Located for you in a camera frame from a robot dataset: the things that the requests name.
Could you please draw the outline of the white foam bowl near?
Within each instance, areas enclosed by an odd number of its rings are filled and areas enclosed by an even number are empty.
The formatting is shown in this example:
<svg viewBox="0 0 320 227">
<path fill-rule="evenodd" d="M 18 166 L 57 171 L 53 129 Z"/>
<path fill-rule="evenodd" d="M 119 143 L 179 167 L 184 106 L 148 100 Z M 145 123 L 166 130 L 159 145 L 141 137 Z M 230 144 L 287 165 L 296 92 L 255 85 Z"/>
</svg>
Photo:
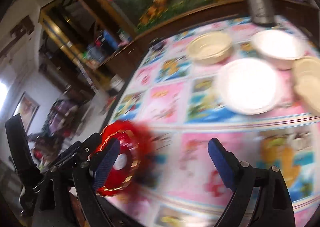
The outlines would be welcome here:
<svg viewBox="0 0 320 227">
<path fill-rule="evenodd" d="M 268 112 L 282 98 L 277 70 L 258 58 L 241 58 L 221 67 L 215 87 L 227 109 L 242 115 Z"/>
</svg>

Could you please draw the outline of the framed wall painting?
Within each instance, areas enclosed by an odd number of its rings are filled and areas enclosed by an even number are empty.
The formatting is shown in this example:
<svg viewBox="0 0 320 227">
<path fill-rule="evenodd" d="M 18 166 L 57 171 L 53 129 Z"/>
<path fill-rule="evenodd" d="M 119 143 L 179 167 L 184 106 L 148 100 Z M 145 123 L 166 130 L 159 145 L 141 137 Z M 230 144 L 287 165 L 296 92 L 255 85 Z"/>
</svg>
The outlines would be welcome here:
<svg viewBox="0 0 320 227">
<path fill-rule="evenodd" d="M 37 113 L 40 105 L 25 91 L 22 94 L 18 104 L 16 105 L 13 116 L 20 114 L 25 132 L 27 133 L 35 114 Z"/>
</svg>

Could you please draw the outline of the white foam bowl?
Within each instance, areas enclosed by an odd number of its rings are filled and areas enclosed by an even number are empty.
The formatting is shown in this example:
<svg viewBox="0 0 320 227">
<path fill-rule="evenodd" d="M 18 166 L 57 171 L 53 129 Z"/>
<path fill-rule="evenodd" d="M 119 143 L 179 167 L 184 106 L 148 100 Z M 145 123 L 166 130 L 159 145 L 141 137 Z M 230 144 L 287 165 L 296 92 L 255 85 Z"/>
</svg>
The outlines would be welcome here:
<svg viewBox="0 0 320 227">
<path fill-rule="evenodd" d="M 303 42 L 280 30 L 265 30 L 254 34 L 251 45 L 259 56 L 280 70 L 290 70 L 295 61 L 305 56 Z"/>
<path fill-rule="evenodd" d="M 277 70 L 258 58 L 241 58 L 221 67 L 215 87 L 227 109 L 242 115 L 268 112 L 282 98 Z"/>
</svg>

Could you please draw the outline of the white plastic bucket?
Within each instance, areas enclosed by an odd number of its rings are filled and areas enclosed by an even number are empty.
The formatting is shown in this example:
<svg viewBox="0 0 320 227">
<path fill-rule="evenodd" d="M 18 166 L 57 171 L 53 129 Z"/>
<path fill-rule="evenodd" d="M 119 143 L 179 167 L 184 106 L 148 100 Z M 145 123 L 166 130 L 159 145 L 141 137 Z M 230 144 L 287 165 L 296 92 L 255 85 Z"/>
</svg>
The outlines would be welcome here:
<svg viewBox="0 0 320 227">
<path fill-rule="evenodd" d="M 117 74 L 110 81 L 110 89 L 108 94 L 110 96 L 116 96 L 122 89 L 124 81 Z"/>
</svg>

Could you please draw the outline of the beige plastic bowl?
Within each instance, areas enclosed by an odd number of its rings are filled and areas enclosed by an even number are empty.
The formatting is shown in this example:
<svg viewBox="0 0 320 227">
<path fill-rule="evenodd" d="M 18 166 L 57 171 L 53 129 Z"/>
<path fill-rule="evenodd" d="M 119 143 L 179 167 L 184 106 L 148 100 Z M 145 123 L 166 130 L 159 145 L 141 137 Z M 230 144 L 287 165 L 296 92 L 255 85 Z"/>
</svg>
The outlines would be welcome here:
<svg viewBox="0 0 320 227">
<path fill-rule="evenodd" d="M 209 32 L 193 39 L 185 51 L 192 62 L 213 65 L 232 55 L 233 42 L 231 36 L 225 32 Z"/>
<path fill-rule="evenodd" d="M 305 109 L 319 116 L 319 58 L 304 56 L 292 67 L 293 90 Z"/>
</svg>

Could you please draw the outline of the colourful fruit pattern tablecloth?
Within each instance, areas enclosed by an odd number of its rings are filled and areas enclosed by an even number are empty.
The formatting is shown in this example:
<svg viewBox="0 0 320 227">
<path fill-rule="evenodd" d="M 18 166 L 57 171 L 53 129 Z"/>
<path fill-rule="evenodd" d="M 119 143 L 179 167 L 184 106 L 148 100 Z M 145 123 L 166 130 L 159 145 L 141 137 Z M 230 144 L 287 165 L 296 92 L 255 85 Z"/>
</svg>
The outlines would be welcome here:
<svg viewBox="0 0 320 227">
<path fill-rule="evenodd" d="M 239 160 L 257 168 L 280 168 L 287 183 L 296 226 L 304 226 L 319 206 L 319 118 L 308 113 L 292 91 L 292 74 L 280 71 L 282 97 L 270 112 L 245 116 L 218 99 L 221 64 L 198 66 L 186 47 L 206 32 L 232 37 L 230 60 L 254 57 L 249 41 L 261 31 L 249 18 L 210 23 L 174 35 L 161 50 L 149 51 L 109 123 L 145 124 L 155 150 L 145 176 L 108 202 L 144 226 L 210 226 L 232 192 L 226 189 L 207 151 L 218 138 Z"/>
</svg>

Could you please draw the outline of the small black motor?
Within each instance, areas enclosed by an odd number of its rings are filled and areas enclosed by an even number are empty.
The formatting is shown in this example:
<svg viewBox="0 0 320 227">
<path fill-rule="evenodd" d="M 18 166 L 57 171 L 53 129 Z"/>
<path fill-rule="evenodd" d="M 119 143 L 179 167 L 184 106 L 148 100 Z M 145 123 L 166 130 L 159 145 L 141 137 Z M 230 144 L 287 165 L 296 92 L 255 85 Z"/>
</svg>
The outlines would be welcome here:
<svg viewBox="0 0 320 227">
<path fill-rule="evenodd" d="M 150 51 L 161 51 L 166 46 L 167 41 L 165 39 L 155 38 L 151 43 L 149 50 Z"/>
</svg>

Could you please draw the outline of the white foam bowl far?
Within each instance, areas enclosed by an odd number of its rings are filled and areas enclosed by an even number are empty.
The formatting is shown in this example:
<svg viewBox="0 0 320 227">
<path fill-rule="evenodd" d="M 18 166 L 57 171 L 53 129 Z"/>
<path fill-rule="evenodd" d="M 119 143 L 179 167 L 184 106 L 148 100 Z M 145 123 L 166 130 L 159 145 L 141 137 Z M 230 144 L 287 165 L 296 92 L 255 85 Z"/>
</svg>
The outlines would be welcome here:
<svg viewBox="0 0 320 227">
<path fill-rule="evenodd" d="M 305 56 L 303 42 L 280 30 L 265 30 L 254 34 L 251 45 L 259 56 L 280 70 L 290 70 L 295 61 Z"/>
</svg>

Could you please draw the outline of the wooden chair with clothes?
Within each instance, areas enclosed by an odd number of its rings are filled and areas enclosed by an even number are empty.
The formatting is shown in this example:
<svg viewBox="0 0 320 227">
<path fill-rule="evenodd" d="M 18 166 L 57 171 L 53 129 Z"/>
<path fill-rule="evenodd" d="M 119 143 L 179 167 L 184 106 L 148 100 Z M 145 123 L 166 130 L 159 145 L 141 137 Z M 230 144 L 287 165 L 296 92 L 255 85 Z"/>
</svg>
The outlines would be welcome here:
<svg viewBox="0 0 320 227">
<path fill-rule="evenodd" d="M 58 99 L 50 108 L 40 132 L 27 135 L 31 157 L 40 170 L 71 146 L 91 103 L 78 104 L 70 99 Z"/>
</svg>

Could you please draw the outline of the red plastic plate with sticker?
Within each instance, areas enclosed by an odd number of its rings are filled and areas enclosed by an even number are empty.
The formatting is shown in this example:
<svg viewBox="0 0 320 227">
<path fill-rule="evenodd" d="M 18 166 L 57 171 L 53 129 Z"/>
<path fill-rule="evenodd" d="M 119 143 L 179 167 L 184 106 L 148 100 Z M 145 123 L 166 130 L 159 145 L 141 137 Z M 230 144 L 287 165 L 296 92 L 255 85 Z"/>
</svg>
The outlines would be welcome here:
<svg viewBox="0 0 320 227">
<path fill-rule="evenodd" d="M 134 176 L 150 164 L 152 134 L 140 123 L 118 120 L 101 132 L 101 187 L 93 187 L 100 196 L 110 197 L 128 187 Z"/>
</svg>

